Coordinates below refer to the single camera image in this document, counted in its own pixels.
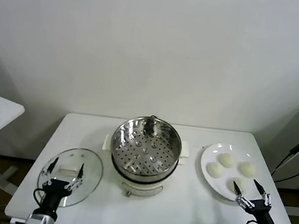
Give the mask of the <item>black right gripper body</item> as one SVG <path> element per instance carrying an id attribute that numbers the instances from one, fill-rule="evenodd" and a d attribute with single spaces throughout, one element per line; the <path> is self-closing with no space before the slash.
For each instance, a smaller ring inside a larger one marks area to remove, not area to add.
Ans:
<path id="1" fill-rule="evenodd" d="M 263 200 L 251 201 L 254 207 L 245 208 L 245 212 L 251 214 L 257 224 L 275 224 L 271 215 L 269 214 L 271 206 L 265 205 Z"/>

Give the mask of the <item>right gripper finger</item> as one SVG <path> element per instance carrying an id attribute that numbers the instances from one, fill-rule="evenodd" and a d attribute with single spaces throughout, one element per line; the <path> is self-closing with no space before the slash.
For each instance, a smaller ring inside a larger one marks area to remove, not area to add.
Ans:
<path id="1" fill-rule="evenodd" d="M 245 198 L 242 195 L 242 192 L 240 191 L 240 188 L 238 187 L 237 183 L 235 181 L 233 181 L 234 184 L 234 192 L 236 194 L 236 202 L 237 204 L 242 208 L 242 209 L 246 209 L 246 208 L 251 208 L 252 203 L 247 200 L 247 198 Z"/>
<path id="2" fill-rule="evenodd" d="M 265 206 L 270 207 L 271 206 L 271 196 L 270 196 L 270 194 L 265 192 L 263 186 L 261 184 L 259 184 L 259 182 L 256 179 L 254 179 L 254 183 L 255 183 L 255 186 L 256 186 L 259 194 L 262 196 L 261 201 L 263 202 L 263 204 Z"/>

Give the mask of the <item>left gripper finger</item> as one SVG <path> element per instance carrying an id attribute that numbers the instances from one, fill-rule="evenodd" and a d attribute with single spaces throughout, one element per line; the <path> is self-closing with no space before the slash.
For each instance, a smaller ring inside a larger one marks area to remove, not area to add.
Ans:
<path id="1" fill-rule="evenodd" d="M 41 172 L 41 185 L 42 186 L 50 186 L 52 185 L 52 180 L 55 179 L 55 176 L 52 175 L 54 168 L 59 160 L 59 157 L 55 158 L 46 169 L 43 169 Z"/>
<path id="2" fill-rule="evenodd" d="M 79 169 L 79 172 L 77 173 L 77 176 L 66 186 L 66 189 L 69 191 L 73 191 L 74 189 L 77 189 L 79 186 L 83 183 L 83 174 L 84 172 L 84 164 Z"/>

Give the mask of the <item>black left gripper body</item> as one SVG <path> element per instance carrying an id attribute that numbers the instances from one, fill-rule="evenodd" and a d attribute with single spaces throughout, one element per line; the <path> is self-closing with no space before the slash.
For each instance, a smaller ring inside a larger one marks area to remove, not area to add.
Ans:
<path id="1" fill-rule="evenodd" d="M 69 183 L 58 179 L 52 179 L 46 184 L 43 184 L 42 189 L 44 198 L 40 207 L 51 211 L 56 211 L 61 200 L 72 194 L 72 189 Z"/>

